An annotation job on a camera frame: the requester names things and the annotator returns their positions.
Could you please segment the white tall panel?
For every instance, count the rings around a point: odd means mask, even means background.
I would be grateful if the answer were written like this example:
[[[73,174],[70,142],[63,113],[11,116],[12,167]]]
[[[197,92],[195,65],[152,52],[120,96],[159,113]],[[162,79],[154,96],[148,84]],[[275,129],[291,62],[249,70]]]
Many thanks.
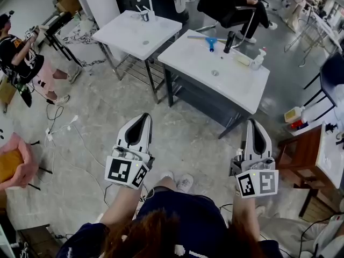
[[[99,28],[120,15],[116,0],[78,0],[85,14],[92,17]]]

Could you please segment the small red item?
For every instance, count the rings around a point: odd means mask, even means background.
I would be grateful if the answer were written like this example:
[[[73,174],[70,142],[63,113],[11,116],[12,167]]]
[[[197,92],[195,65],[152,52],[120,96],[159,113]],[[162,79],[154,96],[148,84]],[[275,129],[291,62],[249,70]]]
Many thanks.
[[[300,119],[300,120],[295,121],[294,123],[292,123],[292,124],[290,125],[290,128],[291,128],[292,130],[301,130],[301,129],[307,127],[308,125],[309,125],[309,124],[308,124],[307,121],[306,121],[306,122],[303,122],[303,121]]]

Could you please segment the person's leg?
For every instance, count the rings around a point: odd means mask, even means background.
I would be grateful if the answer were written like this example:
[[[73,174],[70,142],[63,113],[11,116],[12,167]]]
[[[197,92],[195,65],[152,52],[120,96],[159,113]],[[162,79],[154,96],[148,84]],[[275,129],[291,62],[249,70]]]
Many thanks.
[[[163,187],[163,188],[167,188],[167,189],[172,190],[172,191],[177,191],[177,185],[176,185],[175,181],[169,176],[165,176],[164,178],[160,179],[155,184],[154,187],[155,188]]]

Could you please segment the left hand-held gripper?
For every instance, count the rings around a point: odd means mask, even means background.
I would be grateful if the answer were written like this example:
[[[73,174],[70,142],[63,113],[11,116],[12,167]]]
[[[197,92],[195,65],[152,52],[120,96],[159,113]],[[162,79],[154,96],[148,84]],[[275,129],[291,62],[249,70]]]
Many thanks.
[[[106,158],[105,180],[122,187],[139,189],[155,158],[151,156],[153,121],[142,113],[128,121],[120,130],[112,155]]]

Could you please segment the white sink basin, chrome stand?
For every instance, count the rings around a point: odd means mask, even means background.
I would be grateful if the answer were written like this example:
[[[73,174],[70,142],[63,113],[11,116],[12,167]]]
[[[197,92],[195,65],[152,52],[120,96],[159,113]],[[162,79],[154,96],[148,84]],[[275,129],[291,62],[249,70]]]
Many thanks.
[[[177,38],[182,23],[163,17],[142,20],[138,12],[126,10],[92,37],[102,45],[115,47],[126,53],[113,72],[119,80],[128,74],[150,87],[155,103],[157,93],[164,85],[162,64],[157,55],[161,49]]]

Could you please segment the clear pump soap bottle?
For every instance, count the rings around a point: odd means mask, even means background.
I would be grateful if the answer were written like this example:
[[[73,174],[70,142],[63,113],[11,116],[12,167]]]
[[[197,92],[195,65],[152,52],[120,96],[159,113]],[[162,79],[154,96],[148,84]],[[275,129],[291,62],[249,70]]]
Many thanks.
[[[266,51],[267,49],[265,47],[259,49],[259,55],[250,64],[252,70],[258,70],[261,67],[264,57],[267,54]]]

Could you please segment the marble patterned slab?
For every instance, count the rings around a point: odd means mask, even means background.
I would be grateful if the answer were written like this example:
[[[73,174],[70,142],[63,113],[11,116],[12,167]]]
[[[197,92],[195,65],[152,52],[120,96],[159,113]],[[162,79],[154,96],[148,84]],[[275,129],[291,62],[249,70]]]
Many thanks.
[[[97,32],[96,23],[89,18],[72,19],[55,34],[86,71],[106,61],[106,56],[92,35]]]

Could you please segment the black side chair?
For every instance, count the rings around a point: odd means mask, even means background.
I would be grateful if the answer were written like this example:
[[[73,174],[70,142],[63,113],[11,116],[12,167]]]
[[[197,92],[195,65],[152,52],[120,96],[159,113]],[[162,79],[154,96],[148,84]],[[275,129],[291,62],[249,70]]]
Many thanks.
[[[333,107],[337,107],[338,98],[335,88],[344,85],[344,57],[340,52],[329,56],[321,66],[319,73],[303,88],[307,89],[317,78],[320,78],[320,90],[310,98],[304,106],[310,104],[321,92],[331,101]]]

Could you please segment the small white sink basin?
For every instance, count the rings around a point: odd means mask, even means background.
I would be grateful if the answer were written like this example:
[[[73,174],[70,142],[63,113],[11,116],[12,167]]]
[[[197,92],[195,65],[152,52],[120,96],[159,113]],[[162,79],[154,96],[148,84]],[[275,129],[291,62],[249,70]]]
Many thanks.
[[[316,166],[329,178],[336,189],[340,189],[344,173],[344,142],[341,141],[343,133],[337,126],[332,131],[327,131],[327,125],[325,122],[321,125]]]

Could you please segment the brown wooden cabinet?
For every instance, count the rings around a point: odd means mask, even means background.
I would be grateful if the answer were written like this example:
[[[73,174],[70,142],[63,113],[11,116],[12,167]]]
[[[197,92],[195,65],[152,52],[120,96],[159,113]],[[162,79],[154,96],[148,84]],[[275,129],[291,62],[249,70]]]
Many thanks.
[[[316,166],[321,125],[279,142],[276,168],[295,188],[308,189],[299,218],[314,222],[340,211],[344,199],[344,173],[340,189]]]

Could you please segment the blue squeegee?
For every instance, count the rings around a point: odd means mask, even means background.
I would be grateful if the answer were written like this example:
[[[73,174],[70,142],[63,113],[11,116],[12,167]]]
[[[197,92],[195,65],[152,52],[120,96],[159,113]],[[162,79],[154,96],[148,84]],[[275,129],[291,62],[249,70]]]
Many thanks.
[[[188,39],[205,40],[209,44],[209,51],[214,52],[214,45],[217,42],[226,42],[226,39],[215,38],[215,37],[199,37],[199,36],[187,36]]]

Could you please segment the black faucet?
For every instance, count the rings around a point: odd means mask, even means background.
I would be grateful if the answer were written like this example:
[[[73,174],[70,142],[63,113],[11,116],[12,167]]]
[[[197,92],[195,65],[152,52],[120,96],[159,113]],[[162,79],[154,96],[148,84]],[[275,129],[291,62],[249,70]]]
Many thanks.
[[[235,39],[235,32],[234,31],[229,31],[225,48],[224,48],[224,53],[228,54],[230,52],[230,49],[232,47],[233,41]]]

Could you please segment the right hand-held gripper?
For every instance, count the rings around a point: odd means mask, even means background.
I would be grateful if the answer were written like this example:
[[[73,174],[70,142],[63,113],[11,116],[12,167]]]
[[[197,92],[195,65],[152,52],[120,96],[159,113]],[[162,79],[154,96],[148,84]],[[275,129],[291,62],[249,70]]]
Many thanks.
[[[240,156],[231,160],[230,176],[237,181],[242,198],[262,197],[277,194],[278,170],[271,155],[271,139],[264,127],[256,120],[246,121],[245,156],[255,154],[261,161],[239,161]]]

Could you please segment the white sink basin, dark stand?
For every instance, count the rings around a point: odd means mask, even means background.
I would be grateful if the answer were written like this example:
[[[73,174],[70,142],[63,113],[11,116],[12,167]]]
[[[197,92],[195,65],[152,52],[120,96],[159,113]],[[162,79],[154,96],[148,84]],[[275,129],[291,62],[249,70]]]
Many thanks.
[[[216,42],[214,51],[205,35],[187,30],[158,56],[163,64],[167,101],[185,101],[224,127],[219,138],[253,116],[259,107],[270,71],[245,66],[251,58]]]

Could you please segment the light grey fabric heap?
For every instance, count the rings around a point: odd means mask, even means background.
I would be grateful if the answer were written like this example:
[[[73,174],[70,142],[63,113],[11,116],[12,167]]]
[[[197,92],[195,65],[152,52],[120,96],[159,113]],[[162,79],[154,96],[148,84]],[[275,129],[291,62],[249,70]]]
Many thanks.
[[[308,223],[259,216],[261,234],[295,258],[344,258],[344,218]]]

